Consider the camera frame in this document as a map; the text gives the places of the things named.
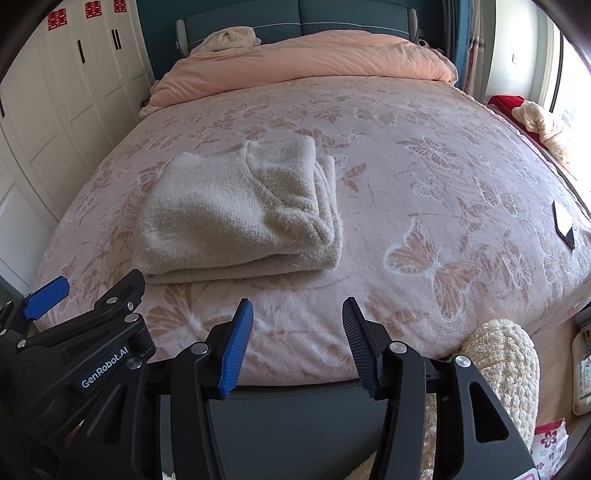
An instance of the wardrobe handle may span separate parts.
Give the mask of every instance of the wardrobe handle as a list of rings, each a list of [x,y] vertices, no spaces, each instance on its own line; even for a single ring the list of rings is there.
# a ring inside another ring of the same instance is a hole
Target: wardrobe handle
[[[117,39],[115,38],[115,30],[111,29],[111,35],[113,35],[113,43],[115,45],[115,50],[119,50],[119,47],[117,46]]]
[[[82,63],[86,63],[86,59],[84,58],[84,52],[82,51],[82,43],[78,40],[78,51],[80,52],[80,59]]]
[[[118,28],[115,29],[115,35],[117,36],[117,45],[119,46],[119,49],[121,50],[121,40],[119,39],[119,29]]]

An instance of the fuzzy cream blanket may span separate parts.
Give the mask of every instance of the fuzzy cream blanket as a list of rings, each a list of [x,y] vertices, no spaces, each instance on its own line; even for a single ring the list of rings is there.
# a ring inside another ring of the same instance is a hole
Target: fuzzy cream blanket
[[[135,230],[149,283],[334,268],[342,250],[335,160],[312,137],[247,141],[172,159]]]

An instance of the curtain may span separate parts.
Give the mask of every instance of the curtain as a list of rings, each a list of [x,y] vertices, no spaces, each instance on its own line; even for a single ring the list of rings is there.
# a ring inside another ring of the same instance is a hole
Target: curtain
[[[470,43],[466,77],[463,82],[464,92],[476,100],[482,99],[482,75],[484,70],[484,16],[481,0],[472,0],[472,19],[470,25]]]

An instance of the cream blanket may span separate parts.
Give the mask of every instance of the cream blanket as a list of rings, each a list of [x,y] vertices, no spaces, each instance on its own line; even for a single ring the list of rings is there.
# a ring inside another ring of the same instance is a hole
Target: cream blanket
[[[563,163],[570,161],[571,138],[569,128],[551,112],[535,102],[526,100],[515,107],[511,114],[525,125],[528,132],[540,136],[542,144]]]
[[[191,50],[191,55],[229,48],[258,47],[260,44],[261,39],[256,37],[252,27],[229,27],[209,35]]]
[[[133,264],[149,283],[334,268],[335,160],[312,137],[246,141],[172,159],[146,199]]]

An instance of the smartphone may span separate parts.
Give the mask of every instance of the smartphone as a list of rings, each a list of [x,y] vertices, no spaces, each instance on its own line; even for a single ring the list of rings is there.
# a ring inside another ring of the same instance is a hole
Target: smartphone
[[[554,210],[554,224],[556,232],[565,241],[571,250],[574,250],[573,219],[561,204],[556,200],[552,203]]]

